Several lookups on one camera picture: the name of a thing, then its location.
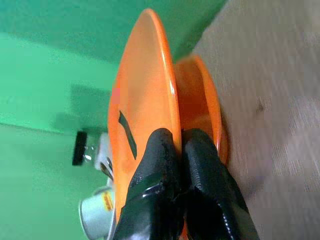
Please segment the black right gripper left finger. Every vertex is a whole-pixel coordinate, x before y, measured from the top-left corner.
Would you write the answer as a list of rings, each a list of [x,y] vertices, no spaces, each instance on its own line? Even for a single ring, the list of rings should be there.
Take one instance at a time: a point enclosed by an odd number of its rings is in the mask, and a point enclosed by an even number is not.
[[[179,158],[173,135],[159,128],[149,136],[129,183],[113,235],[115,240],[177,240],[184,225]]]

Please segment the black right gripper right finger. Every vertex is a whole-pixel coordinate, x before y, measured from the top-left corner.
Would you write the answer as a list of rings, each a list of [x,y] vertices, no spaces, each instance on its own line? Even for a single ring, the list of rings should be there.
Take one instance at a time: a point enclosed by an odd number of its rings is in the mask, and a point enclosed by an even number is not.
[[[198,128],[182,133],[182,160],[189,239],[259,239],[240,188],[207,133]]]

